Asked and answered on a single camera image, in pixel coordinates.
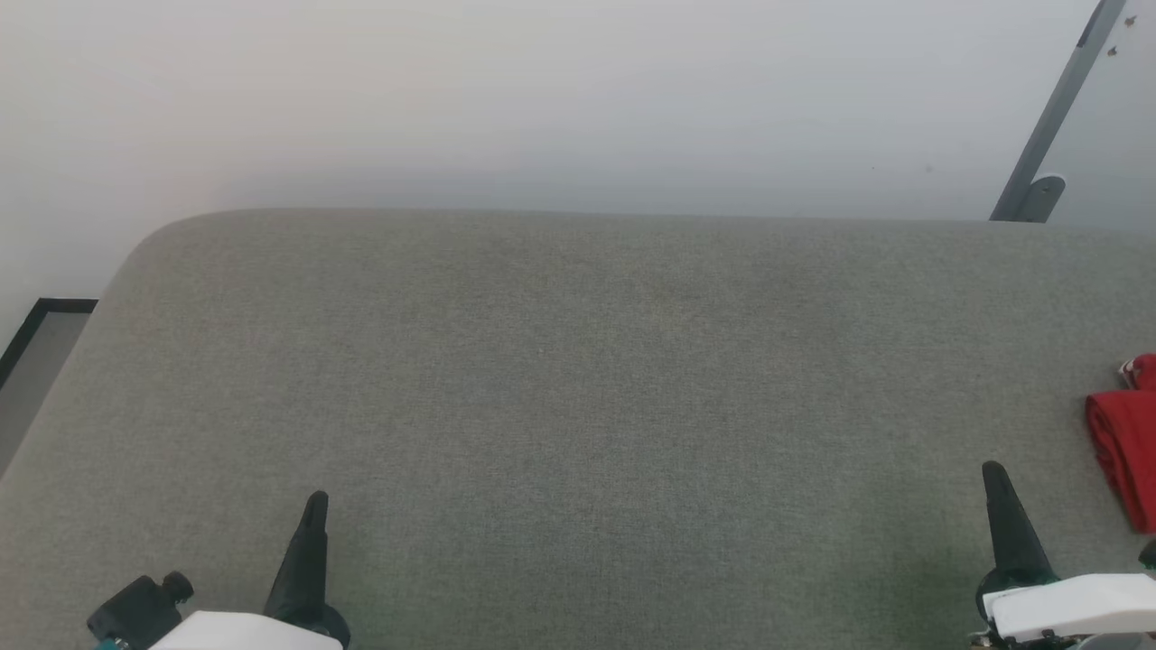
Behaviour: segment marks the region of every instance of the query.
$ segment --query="black frame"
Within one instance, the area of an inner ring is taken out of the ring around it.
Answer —
[[[40,323],[44,323],[45,316],[53,311],[60,313],[92,313],[94,309],[96,309],[95,298],[40,298],[36,301],[36,304],[32,305],[32,311],[29,311],[28,318],[24,318],[24,324],[20,326],[20,330],[16,330],[16,335],[8,344],[8,349],[3,352],[3,356],[0,356],[0,389],[8,381],[8,376],[12,375],[13,368],[16,367],[16,362],[24,354],[24,349],[28,348],[28,344],[31,342],[36,331],[40,328]]]

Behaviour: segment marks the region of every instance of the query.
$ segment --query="metal bracket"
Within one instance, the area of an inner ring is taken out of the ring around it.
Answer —
[[[1052,214],[1052,208],[1060,201],[1060,194],[1067,183],[1059,176],[1045,176],[1028,187],[1028,195],[1020,204],[1020,209],[1008,221],[1025,221],[1044,223]]]
[[[1075,51],[1072,52],[1072,58],[1068,59],[1067,67],[1060,75],[1060,81],[1052,90],[1047,105],[1044,106],[1044,112],[1039,116],[1039,121],[1036,123],[1035,131],[1028,139],[1028,145],[1024,146],[1023,153],[1011,171],[1011,177],[1003,186],[1003,193],[995,202],[995,209],[992,210],[991,216],[992,221],[1036,221],[1043,223],[1047,220],[1047,213],[1044,213],[1043,219],[1020,217],[1029,201],[1037,194],[1035,190],[1039,180],[1031,183],[1031,179],[1039,172],[1044,155],[1047,154],[1055,134],[1060,131],[1060,125],[1064,124],[1068,109],[1075,102],[1084,79],[1091,72],[1092,64],[1099,58],[1101,51],[1107,43],[1107,37],[1112,32],[1117,19],[1120,17],[1126,1],[1099,0],[1076,43]]]

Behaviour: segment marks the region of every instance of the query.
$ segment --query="black knob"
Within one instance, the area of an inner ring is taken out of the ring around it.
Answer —
[[[180,571],[172,571],[161,581],[161,591],[172,600],[173,605],[179,605],[193,597],[193,583]]]

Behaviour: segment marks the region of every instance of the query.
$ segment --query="floor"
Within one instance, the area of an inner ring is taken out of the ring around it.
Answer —
[[[47,313],[0,386],[0,474],[24,440],[88,317],[88,313]]]

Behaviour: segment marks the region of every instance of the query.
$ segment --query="gray metal pole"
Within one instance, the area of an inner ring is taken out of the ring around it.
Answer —
[[[1088,77],[1092,64],[1099,58],[1099,51],[1116,27],[1125,2],[1126,0],[1099,0],[1076,43],[1075,51],[1072,52],[1072,58],[1068,59],[1068,65],[1060,74],[1060,81],[1052,90],[1047,105],[1044,106],[1044,112],[1039,116],[1039,121],[1036,123],[1035,131],[1031,132],[1031,138],[1028,139],[1028,145],[1020,154],[1011,177],[1003,186],[1000,200],[995,202],[992,221],[1028,221],[1020,212],[1036,179],[1036,172],[1039,171],[1039,165],[1044,162],[1052,141],[1055,140],[1055,134],[1060,131],[1060,125],[1064,124],[1064,118],[1067,117],[1068,109],[1072,108],[1072,102],[1080,93],[1080,87]]]

